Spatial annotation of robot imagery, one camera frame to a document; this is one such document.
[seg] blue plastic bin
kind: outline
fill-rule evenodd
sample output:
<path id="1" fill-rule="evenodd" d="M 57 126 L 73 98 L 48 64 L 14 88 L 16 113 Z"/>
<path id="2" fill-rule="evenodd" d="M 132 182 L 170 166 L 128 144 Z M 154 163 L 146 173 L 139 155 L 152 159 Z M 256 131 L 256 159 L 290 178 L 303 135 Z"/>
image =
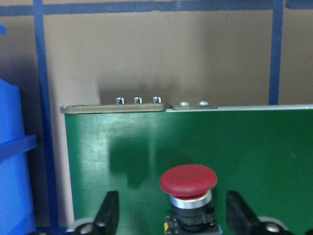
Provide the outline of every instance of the blue plastic bin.
<path id="1" fill-rule="evenodd" d="M 25 136 L 19 89 L 0 79 L 0 235 L 36 230 L 26 151 L 36 147 Z"/>

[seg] red mushroom button cap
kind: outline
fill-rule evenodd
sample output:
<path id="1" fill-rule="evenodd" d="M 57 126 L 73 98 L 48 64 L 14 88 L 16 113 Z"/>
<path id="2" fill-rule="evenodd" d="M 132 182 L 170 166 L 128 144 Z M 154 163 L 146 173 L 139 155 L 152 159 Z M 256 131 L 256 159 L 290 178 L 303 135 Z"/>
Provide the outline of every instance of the red mushroom button cap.
<path id="1" fill-rule="evenodd" d="M 204 165 L 179 165 L 166 171 L 160 180 L 161 189 L 174 197 L 188 200 L 205 195 L 217 183 L 215 172 Z"/>

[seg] bolt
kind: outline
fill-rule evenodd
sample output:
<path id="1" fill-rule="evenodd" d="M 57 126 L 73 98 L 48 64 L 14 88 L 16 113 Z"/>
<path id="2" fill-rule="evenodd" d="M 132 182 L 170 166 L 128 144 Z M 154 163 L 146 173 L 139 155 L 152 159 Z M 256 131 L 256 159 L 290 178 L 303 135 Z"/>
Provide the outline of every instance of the bolt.
<path id="1" fill-rule="evenodd" d="M 207 102 L 205 100 L 202 100 L 202 101 L 199 102 L 199 105 L 206 106 L 206 105 L 209 105 L 209 102 Z"/>
<path id="2" fill-rule="evenodd" d="M 161 97 L 158 97 L 158 96 L 153 97 L 153 103 L 154 104 L 160 104 L 161 103 Z"/>
<path id="3" fill-rule="evenodd" d="M 135 104 L 142 104 L 142 98 L 141 97 L 135 97 L 134 102 L 135 102 Z"/>
<path id="4" fill-rule="evenodd" d="M 188 101 L 183 101 L 180 103 L 181 106 L 188 106 L 189 105 L 189 102 Z"/>
<path id="5" fill-rule="evenodd" d="M 91 231 L 93 230 L 93 224 L 86 224 L 85 226 L 83 226 L 79 233 L 80 234 L 89 234 Z"/>
<path id="6" fill-rule="evenodd" d="M 280 231 L 279 226 L 274 223 L 267 223 L 265 225 L 265 228 L 267 231 L 272 232 L 272 233 L 278 233 Z"/>
<path id="7" fill-rule="evenodd" d="M 116 102 L 116 104 L 124 104 L 124 98 L 118 97 L 118 98 L 116 98 L 115 102 Z"/>

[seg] silver metal ring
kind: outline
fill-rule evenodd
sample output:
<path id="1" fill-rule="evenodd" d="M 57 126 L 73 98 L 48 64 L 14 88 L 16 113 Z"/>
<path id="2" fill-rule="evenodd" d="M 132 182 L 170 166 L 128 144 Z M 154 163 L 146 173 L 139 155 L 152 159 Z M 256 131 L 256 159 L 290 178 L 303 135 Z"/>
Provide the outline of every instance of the silver metal ring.
<path id="1" fill-rule="evenodd" d="M 170 195 L 170 201 L 173 206 L 181 209 L 195 209 L 203 207 L 212 199 L 212 192 L 209 190 L 203 197 L 191 200 L 182 200 Z"/>

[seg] green panel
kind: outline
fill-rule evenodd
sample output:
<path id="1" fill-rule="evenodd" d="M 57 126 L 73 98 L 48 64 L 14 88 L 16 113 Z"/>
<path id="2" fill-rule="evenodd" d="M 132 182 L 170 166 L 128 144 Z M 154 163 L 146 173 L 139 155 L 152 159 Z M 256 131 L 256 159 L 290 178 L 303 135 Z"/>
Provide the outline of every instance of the green panel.
<path id="1" fill-rule="evenodd" d="M 224 234 L 228 190 L 304 234 L 313 226 L 312 118 L 313 110 L 66 114 L 75 219 L 95 216 L 106 192 L 119 190 L 117 234 L 162 235 L 171 211 L 160 176 L 195 163 L 218 175 Z"/>

